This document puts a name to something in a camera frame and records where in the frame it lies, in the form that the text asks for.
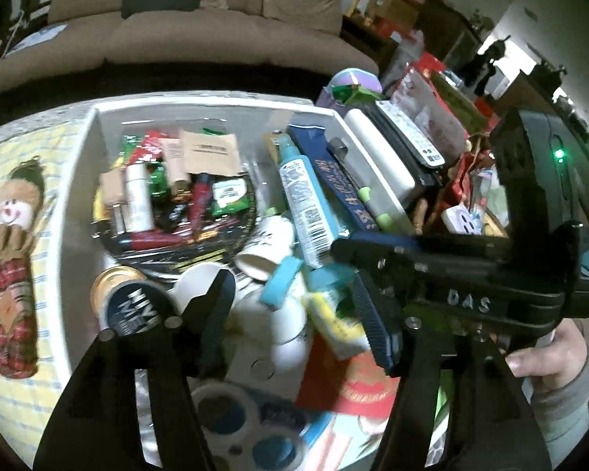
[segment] yellow striped cloth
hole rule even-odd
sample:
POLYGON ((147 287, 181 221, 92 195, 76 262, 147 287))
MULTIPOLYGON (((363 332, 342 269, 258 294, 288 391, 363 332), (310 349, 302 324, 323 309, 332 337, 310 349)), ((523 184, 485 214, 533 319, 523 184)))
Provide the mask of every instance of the yellow striped cloth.
MULTIPOLYGON (((20 162, 34 155, 44 167, 46 200, 56 195, 63 167, 82 130, 80 125, 64 124, 17 136, 0 144, 0 187, 20 162)), ((60 384, 50 347, 50 335, 57 328, 48 327, 46 317, 46 257, 49 230, 43 228, 31 254, 31 273, 35 288, 38 324, 39 371, 30 379, 13 380, 0 375, 0 432, 29 466, 59 396, 60 384)))

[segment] white outlet adapter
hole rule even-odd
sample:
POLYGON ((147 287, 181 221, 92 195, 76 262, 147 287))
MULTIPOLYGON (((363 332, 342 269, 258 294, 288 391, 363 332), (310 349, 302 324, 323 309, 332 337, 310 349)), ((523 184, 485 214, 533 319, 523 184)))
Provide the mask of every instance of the white outlet adapter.
POLYGON ((447 229, 453 234, 467 234, 470 236, 479 236, 481 234, 474 219, 469 214, 469 210, 464 205, 450 207, 443 211, 441 217, 447 229))

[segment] blue spray bottle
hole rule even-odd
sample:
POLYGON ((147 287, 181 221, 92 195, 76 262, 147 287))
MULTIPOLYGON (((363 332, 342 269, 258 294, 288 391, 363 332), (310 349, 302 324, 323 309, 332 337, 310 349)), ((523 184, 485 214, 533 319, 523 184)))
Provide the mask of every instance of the blue spray bottle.
POLYGON ((316 178, 312 164, 290 136, 277 139, 281 184, 286 193, 303 258, 312 268, 330 259, 331 243, 338 238, 338 223, 316 178))

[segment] remote control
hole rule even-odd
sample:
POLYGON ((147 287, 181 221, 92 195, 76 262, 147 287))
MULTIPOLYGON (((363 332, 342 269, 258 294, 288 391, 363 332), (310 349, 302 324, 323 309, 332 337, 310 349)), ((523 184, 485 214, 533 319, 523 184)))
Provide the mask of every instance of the remote control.
POLYGON ((393 124, 397 134, 421 164, 429 168, 438 168, 445 164, 445 160, 437 148, 397 105, 390 101, 376 101, 375 104, 393 124))

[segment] green wrapper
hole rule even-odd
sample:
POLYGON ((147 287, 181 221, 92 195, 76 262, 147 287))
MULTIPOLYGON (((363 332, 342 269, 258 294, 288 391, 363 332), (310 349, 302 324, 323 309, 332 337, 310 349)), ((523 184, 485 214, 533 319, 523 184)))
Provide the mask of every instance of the green wrapper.
POLYGON ((212 193, 214 202, 211 213, 214 217, 234 214, 249 208, 247 184, 242 178, 216 182, 212 186, 212 193))

